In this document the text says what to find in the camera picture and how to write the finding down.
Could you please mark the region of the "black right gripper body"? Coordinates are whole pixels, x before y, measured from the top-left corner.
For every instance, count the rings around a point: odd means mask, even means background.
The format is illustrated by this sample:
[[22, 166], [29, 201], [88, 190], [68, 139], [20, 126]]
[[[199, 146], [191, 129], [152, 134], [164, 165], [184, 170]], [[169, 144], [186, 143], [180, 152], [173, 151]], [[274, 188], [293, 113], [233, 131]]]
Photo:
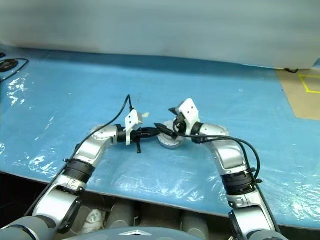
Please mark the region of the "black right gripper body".
[[172, 125], [173, 131], [185, 135], [187, 130], [186, 118], [182, 113], [176, 113], [175, 115], [176, 117]]

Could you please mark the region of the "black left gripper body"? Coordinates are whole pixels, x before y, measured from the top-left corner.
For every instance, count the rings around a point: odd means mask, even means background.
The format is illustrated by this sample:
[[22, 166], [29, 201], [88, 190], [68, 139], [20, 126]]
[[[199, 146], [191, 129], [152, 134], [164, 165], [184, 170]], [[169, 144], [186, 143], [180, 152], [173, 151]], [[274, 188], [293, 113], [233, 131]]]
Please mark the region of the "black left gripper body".
[[141, 136], [142, 136], [142, 130], [138, 129], [138, 130], [133, 130], [130, 134], [130, 141], [132, 143], [136, 144], [136, 149], [137, 149], [137, 153], [141, 154], [142, 153], [142, 149], [141, 149]]

